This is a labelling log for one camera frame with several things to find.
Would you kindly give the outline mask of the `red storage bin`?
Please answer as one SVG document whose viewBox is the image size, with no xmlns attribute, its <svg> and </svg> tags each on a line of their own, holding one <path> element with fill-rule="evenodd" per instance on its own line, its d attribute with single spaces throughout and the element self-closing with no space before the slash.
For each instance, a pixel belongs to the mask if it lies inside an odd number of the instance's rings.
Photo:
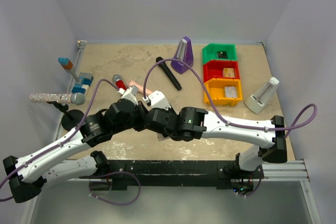
<svg viewBox="0 0 336 224">
<path fill-rule="evenodd" d="M 229 60 L 211 60 L 203 65 L 203 81 L 210 79 L 232 79 L 223 77 L 223 68 L 234 68 L 235 79 L 240 79 L 239 66 L 237 61 Z"/>
</svg>

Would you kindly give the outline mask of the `black microphone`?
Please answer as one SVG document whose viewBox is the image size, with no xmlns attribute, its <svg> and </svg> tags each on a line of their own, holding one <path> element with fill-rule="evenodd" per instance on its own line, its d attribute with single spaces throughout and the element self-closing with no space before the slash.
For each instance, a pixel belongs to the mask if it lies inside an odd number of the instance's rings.
<svg viewBox="0 0 336 224">
<path fill-rule="evenodd" d="M 172 83 L 172 85 L 174 85 L 174 87 L 178 91 L 181 91 L 182 90 L 181 84 L 178 82 L 178 80 L 176 79 L 175 75 L 172 73 L 172 71 L 166 65 L 165 61 L 163 61 L 162 63 L 160 63 L 159 67 L 163 70 L 163 72 L 168 77 L 168 79 L 170 80 L 170 82 Z"/>
</svg>

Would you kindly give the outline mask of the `purple metronome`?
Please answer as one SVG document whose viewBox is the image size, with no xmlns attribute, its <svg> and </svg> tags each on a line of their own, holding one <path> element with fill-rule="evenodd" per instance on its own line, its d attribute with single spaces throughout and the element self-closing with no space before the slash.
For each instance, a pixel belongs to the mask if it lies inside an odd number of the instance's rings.
<svg viewBox="0 0 336 224">
<path fill-rule="evenodd" d="M 193 66 L 194 56 L 192 42 L 189 37 L 185 36 L 180 40 L 173 59 L 179 60 L 179 62 L 171 62 L 171 67 L 179 74 L 183 74 L 188 71 L 187 66 Z"/>
</svg>

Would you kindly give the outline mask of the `beige leather card holder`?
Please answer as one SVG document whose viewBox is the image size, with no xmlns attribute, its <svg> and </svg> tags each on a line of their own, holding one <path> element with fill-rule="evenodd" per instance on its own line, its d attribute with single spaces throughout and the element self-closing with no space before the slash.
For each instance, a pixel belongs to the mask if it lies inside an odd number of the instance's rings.
<svg viewBox="0 0 336 224">
<path fill-rule="evenodd" d="M 167 140 L 169 138 L 170 138 L 169 136 L 164 136 L 164 135 L 159 134 L 159 133 L 157 134 L 157 139 L 159 140 L 159 142 Z"/>
</svg>

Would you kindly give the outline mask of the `yellow storage bin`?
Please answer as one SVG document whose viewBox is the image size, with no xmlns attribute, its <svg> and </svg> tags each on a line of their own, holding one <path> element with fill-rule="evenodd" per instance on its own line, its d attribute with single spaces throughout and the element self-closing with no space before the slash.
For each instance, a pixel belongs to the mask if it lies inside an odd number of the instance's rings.
<svg viewBox="0 0 336 224">
<path fill-rule="evenodd" d="M 215 105 L 236 106 L 243 100 L 242 85 L 239 79 L 210 79 L 204 83 L 210 98 Z M 224 88 L 226 86 L 235 86 L 237 98 L 226 98 Z"/>
</svg>

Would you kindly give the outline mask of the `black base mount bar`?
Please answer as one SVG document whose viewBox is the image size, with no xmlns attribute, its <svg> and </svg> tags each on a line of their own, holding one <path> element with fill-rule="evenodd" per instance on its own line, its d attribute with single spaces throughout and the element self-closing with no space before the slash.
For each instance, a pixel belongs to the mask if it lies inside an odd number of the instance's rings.
<svg viewBox="0 0 336 224">
<path fill-rule="evenodd" d="M 138 183 L 134 178 L 119 172 L 128 172 L 139 180 L 142 187 L 215 187 L 232 189 L 234 183 L 252 182 L 264 177 L 263 170 L 253 172 L 238 170 L 234 161 L 146 161 L 109 160 L 109 167 L 98 169 L 89 178 L 109 175 L 113 190 L 126 190 Z"/>
</svg>

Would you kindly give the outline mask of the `card stack in yellow bin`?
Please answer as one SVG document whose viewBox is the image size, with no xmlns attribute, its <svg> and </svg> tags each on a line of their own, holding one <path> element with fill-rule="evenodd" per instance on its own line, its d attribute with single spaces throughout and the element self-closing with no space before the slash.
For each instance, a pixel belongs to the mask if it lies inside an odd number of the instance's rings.
<svg viewBox="0 0 336 224">
<path fill-rule="evenodd" d="M 224 93 L 226 98 L 237 98 L 237 90 L 235 86 L 226 86 L 224 88 Z"/>
</svg>

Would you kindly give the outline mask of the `silver glitter microphone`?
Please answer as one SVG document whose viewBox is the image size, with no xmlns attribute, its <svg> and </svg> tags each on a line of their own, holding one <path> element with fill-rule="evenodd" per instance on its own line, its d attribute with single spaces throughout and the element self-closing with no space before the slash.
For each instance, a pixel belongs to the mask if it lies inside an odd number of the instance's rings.
<svg viewBox="0 0 336 224">
<path fill-rule="evenodd" d="M 38 103 L 64 103 L 64 104 L 74 104 L 82 105 L 86 101 L 86 97 L 83 93 L 32 93 L 30 95 L 31 102 Z"/>
</svg>

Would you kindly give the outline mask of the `wooden block in red bin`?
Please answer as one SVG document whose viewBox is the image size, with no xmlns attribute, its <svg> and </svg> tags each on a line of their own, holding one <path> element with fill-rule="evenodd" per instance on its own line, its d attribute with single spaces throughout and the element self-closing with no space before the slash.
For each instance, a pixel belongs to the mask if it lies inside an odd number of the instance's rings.
<svg viewBox="0 0 336 224">
<path fill-rule="evenodd" d="M 223 77 L 235 79 L 235 69 L 234 68 L 223 68 Z"/>
</svg>

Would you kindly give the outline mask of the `black item in green bin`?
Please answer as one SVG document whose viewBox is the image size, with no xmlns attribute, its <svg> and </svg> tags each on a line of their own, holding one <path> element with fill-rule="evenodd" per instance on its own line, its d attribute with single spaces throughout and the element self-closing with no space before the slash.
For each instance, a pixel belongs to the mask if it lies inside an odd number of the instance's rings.
<svg viewBox="0 0 336 224">
<path fill-rule="evenodd" d="M 218 59 L 228 59 L 226 51 L 218 51 L 217 52 Z"/>
</svg>

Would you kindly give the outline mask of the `red glitter microphone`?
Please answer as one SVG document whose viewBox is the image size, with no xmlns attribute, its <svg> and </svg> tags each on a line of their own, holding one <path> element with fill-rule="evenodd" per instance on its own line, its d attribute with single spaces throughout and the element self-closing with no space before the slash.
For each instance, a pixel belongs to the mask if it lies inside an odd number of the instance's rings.
<svg viewBox="0 0 336 224">
<path fill-rule="evenodd" d="M 126 86 L 122 80 L 122 77 L 119 75 L 119 74 L 115 74 L 113 77 L 112 77 L 112 80 L 113 82 L 116 84 L 116 87 L 118 89 L 123 89 L 123 90 L 126 90 Z"/>
</svg>

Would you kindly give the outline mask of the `black microphone stand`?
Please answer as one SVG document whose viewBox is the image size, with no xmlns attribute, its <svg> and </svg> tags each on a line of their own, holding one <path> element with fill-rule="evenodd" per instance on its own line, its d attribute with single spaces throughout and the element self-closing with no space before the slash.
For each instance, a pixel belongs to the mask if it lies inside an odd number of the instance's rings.
<svg viewBox="0 0 336 224">
<path fill-rule="evenodd" d="M 48 104 L 52 104 L 61 113 L 63 113 L 61 126 L 66 131 L 70 131 L 72 128 L 77 127 L 84 116 L 84 113 L 80 110 L 69 110 L 69 106 L 67 104 L 62 105 L 57 102 L 48 102 Z"/>
</svg>

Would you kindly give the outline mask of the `green storage bin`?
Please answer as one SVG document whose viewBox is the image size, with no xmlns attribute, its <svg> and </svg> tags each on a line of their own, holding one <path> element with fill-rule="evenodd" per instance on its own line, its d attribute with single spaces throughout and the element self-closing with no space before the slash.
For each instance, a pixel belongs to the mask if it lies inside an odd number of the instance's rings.
<svg viewBox="0 0 336 224">
<path fill-rule="evenodd" d="M 237 61 L 236 46 L 234 44 L 208 44 L 202 49 L 203 64 L 211 60 Z"/>
</svg>

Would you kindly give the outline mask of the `pink microphone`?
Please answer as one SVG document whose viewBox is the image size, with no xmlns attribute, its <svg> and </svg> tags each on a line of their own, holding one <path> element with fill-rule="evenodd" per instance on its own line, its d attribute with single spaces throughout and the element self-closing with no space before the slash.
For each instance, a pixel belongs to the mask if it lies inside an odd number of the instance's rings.
<svg viewBox="0 0 336 224">
<path fill-rule="evenodd" d="M 138 88 L 138 92 L 140 94 L 145 94 L 145 95 L 150 95 L 153 91 L 152 90 L 149 90 L 149 89 L 144 89 L 144 87 L 142 85 L 140 85 L 139 83 L 133 81 L 133 80 L 127 80 L 124 82 L 125 85 L 127 87 L 131 87 L 131 86 L 135 86 Z"/>
</svg>

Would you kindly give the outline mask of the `blue toy brick tower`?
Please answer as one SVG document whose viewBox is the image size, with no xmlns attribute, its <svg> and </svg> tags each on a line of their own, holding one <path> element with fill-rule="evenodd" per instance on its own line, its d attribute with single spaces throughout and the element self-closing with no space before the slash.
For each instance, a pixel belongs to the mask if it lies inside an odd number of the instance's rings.
<svg viewBox="0 0 336 224">
<path fill-rule="evenodd" d="M 71 92 L 81 93 L 84 96 L 86 96 L 93 82 L 94 79 L 93 75 L 85 72 L 76 74 L 75 66 L 69 58 L 63 58 L 63 57 L 58 58 L 58 62 L 67 73 L 70 73 L 72 75 L 75 81 Z"/>
</svg>

